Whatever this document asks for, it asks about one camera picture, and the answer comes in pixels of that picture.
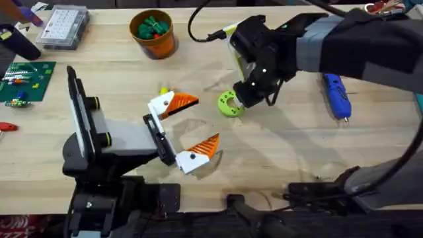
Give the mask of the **left gripper, grey and black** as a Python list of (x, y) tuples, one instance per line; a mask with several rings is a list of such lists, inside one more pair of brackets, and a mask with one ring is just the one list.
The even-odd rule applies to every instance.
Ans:
[[(186, 93), (169, 91), (152, 99), (148, 108), (152, 115), (164, 120), (182, 110), (199, 103), (199, 98)], [(120, 157), (159, 157), (166, 165), (177, 164), (177, 167), (188, 174), (205, 165), (217, 151), (219, 133), (192, 146), (185, 151), (175, 153), (167, 139), (159, 121), (151, 114), (143, 117), (142, 124), (128, 121), (109, 120), (103, 111), (92, 113), (94, 125), (98, 133), (107, 133), (111, 144), (106, 146), (101, 142), (103, 153), (111, 153)]]

